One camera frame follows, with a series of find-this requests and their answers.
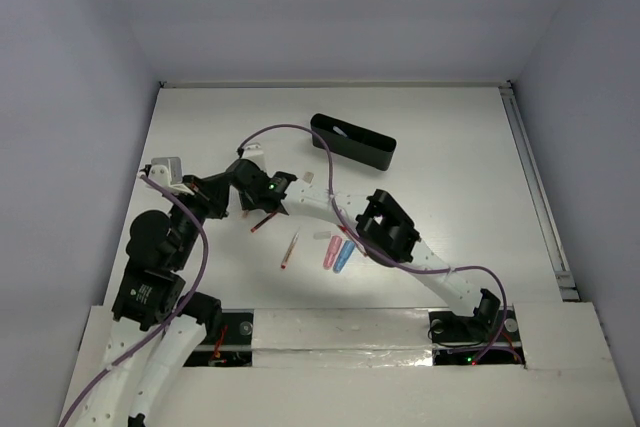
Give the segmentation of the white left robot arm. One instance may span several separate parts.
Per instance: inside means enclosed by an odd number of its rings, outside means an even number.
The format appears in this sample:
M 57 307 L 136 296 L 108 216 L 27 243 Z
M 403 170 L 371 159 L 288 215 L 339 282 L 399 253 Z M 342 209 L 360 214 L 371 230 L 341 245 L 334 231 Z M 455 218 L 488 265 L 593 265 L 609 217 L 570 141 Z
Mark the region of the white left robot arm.
M 178 273 L 195 243 L 209 244 L 205 221 L 227 216 L 227 175 L 189 175 L 171 187 L 153 167 L 140 178 L 172 208 L 132 222 L 100 371 L 67 408 L 62 426 L 152 425 L 194 349 L 225 333 L 220 300 L 187 287 Z

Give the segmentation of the orange highlighter pen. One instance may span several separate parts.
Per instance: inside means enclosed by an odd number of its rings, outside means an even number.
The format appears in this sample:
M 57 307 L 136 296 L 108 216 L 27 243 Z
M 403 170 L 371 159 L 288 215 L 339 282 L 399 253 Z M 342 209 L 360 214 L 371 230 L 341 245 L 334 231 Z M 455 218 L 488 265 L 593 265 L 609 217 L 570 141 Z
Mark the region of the orange highlighter pen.
M 255 233 L 256 231 L 258 231 L 260 228 L 262 228 L 267 222 L 269 222 L 271 219 L 273 219 L 275 216 L 277 215 L 277 212 L 272 212 L 267 214 L 266 217 L 264 217 L 263 219 L 261 219 L 256 225 L 254 225 L 251 229 L 250 232 L 251 233 Z

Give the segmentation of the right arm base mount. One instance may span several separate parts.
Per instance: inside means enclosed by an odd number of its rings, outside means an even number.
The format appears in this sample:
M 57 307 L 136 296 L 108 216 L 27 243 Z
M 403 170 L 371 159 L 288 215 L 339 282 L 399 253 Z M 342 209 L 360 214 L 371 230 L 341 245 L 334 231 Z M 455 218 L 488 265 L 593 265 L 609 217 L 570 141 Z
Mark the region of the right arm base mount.
M 427 336 L 432 344 L 435 366 L 473 365 L 474 357 L 483 350 L 497 331 L 497 328 L 494 328 L 491 334 L 471 333 L 461 319 L 449 311 L 433 311 L 430 313 L 429 321 Z M 525 364 L 519 325 L 512 309 L 507 311 L 500 337 L 480 359 L 479 364 Z

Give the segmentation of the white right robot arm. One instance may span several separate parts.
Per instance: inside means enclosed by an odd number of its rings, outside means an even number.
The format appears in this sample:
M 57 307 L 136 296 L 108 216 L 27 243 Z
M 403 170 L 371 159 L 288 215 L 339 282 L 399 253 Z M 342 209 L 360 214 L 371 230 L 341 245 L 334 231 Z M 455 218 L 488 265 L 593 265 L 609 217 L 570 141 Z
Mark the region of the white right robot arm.
M 369 196 L 335 193 L 285 172 L 270 176 L 247 159 L 236 160 L 227 173 L 242 206 L 249 210 L 308 217 L 343 227 L 372 261 L 410 273 L 444 301 L 468 337 L 482 339 L 496 328 L 500 299 L 439 258 L 388 192 L 377 189 Z

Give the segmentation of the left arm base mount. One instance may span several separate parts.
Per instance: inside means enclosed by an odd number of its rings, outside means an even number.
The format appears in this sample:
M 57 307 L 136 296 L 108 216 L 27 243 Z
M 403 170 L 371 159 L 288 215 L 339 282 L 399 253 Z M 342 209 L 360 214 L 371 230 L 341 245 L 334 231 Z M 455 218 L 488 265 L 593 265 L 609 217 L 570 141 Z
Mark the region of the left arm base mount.
M 190 354 L 185 367 L 250 367 L 253 310 L 224 310 L 216 339 L 205 339 Z

